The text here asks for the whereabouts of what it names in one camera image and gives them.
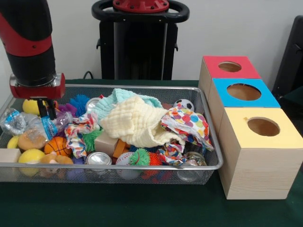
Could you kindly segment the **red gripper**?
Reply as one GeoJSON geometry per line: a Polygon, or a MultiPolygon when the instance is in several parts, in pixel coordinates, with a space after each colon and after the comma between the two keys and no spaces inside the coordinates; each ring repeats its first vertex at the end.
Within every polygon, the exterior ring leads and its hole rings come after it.
{"type": "Polygon", "coordinates": [[[52,99],[62,98],[65,92],[65,76],[63,73],[57,73],[51,83],[37,87],[26,87],[17,82],[14,74],[9,78],[9,86],[12,95],[15,98],[22,99],[47,99],[48,109],[44,105],[44,101],[37,100],[40,117],[49,115],[51,120],[56,119],[55,103],[52,99]]]}

